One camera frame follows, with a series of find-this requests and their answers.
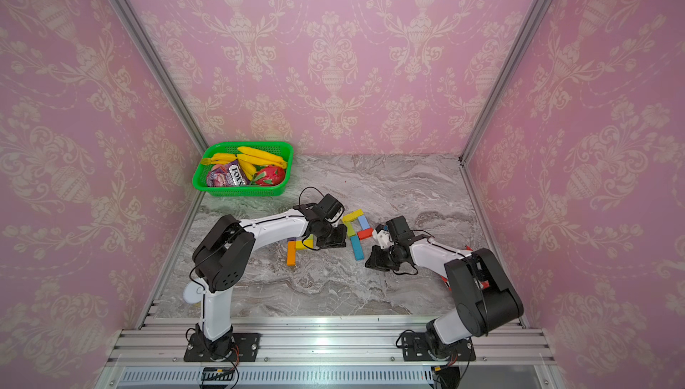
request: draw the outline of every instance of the yellow banana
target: yellow banana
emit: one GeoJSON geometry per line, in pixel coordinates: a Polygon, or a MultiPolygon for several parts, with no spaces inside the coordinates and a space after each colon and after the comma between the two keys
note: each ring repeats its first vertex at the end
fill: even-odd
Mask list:
{"type": "Polygon", "coordinates": [[[235,154],[231,153],[214,153],[214,155],[209,158],[205,157],[200,161],[200,164],[227,164],[228,162],[233,162],[236,159],[235,154]]]}
{"type": "Polygon", "coordinates": [[[238,147],[238,151],[243,154],[252,155],[254,157],[259,157],[265,160],[270,160],[271,162],[279,162],[288,165],[288,163],[285,160],[283,160],[281,156],[265,152],[264,150],[258,150],[252,147],[238,147]]]}
{"type": "Polygon", "coordinates": [[[228,160],[232,162],[235,160],[235,154],[233,153],[214,153],[212,160],[228,160]]]}
{"type": "Polygon", "coordinates": [[[238,160],[238,163],[240,164],[240,168],[245,172],[245,176],[247,177],[248,180],[252,181],[252,178],[255,176],[255,173],[257,172],[257,168],[255,168],[255,165],[249,162],[245,162],[244,160],[238,160]]]}
{"type": "Polygon", "coordinates": [[[260,157],[255,157],[253,155],[247,155],[247,154],[238,154],[238,161],[243,161],[243,162],[248,162],[252,164],[256,164],[258,166],[270,166],[270,165],[276,165],[279,168],[286,169],[288,165],[286,163],[282,162],[273,162],[271,160],[263,159],[260,157]]]}

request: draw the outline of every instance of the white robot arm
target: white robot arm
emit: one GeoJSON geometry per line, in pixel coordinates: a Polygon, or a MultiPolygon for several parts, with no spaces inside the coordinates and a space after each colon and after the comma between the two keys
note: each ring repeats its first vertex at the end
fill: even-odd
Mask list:
{"type": "Polygon", "coordinates": [[[367,268],[398,271],[408,262],[428,268],[450,283],[455,308],[430,321],[422,340],[434,358],[450,358],[460,344],[467,344],[465,339],[487,336],[523,314],[518,293],[489,249],[457,249],[428,234],[415,235],[403,216],[376,227],[374,237],[381,245],[372,248],[367,268]]]}
{"type": "MultiPolygon", "coordinates": [[[[337,199],[326,195],[318,204],[297,205],[261,219],[222,216],[193,253],[200,278],[188,285],[184,297],[190,302],[201,298],[202,315],[184,360],[202,361],[209,356],[216,361],[231,355],[235,347],[230,317],[233,285],[243,276],[252,251],[309,234],[317,237],[319,247],[345,246],[347,230],[338,224],[344,211],[337,199]]],[[[422,339],[434,358],[449,358],[460,343],[466,344],[466,338],[487,335],[523,314],[518,294],[489,250],[467,251],[443,245],[432,236],[416,236],[403,216],[377,227],[374,237],[383,247],[372,248],[367,268],[396,271],[401,263],[409,262],[450,282],[456,308],[429,322],[422,339]]],[[[245,360],[242,353],[240,360],[245,360]]]]}
{"type": "MultiPolygon", "coordinates": [[[[194,271],[199,279],[186,287],[184,298],[201,300],[201,318],[188,341],[184,360],[196,362],[228,359],[235,346],[231,326],[233,285],[243,276],[245,266],[256,249],[279,240],[317,237],[319,247],[345,246],[346,228],[339,225],[345,207],[333,196],[318,204],[297,205],[284,213],[260,219],[238,220],[224,215],[193,253],[194,271]]],[[[246,358],[240,354],[240,360],[246,358]]]]}

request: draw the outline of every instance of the orange block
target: orange block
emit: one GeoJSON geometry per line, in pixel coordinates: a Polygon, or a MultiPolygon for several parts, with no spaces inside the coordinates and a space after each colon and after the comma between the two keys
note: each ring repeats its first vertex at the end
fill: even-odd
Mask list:
{"type": "Polygon", "coordinates": [[[366,230],[357,231],[357,236],[359,236],[359,239],[368,239],[373,236],[373,229],[368,228],[366,230]]]}
{"type": "Polygon", "coordinates": [[[291,240],[288,242],[288,255],[286,256],[286,264],[289,266],[295,265],[295,241],[291,240]]]}

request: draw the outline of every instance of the snack bag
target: snack bag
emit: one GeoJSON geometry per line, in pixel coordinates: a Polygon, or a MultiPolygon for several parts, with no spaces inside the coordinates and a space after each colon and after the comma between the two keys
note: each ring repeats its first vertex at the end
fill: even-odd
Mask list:
{"type": "Polygon", "coordinates": [[[248,184],[238,160],[224,164],[207,174],[207,187],[233,187],[248,184]]]}

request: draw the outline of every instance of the gray marble surface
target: gray marble surface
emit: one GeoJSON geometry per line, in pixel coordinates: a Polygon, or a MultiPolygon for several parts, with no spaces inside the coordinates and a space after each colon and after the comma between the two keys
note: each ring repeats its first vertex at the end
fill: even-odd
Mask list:
{"type": "MultiPolygon", "coordinates": [[[[453,155],[297,156],[282,196],[204,196],[157,316],[199,316],[199,308],[186,304],[182,293],[193,268],[193,250],[220,216],[258,218],[283,212],[296,205],[306,186],[331,193],[349,211],[364,210],[372,227],[404,215],[412,229],[430,231],[439,242],[485,246],[453,155]]],[[[320,197],[308,189],[303,202],[320,197]]],[[[373,239],[362,240],[361,261],[354,259],[347,243],[341,249],[297,251],[295,266],[286,265],[284,242],[258,249],[235,285],[232,316],[431,315],[453,308],[450,292],[437,274],[420,268],[416,276],[397,276],[365,268],[373,239]]]]}

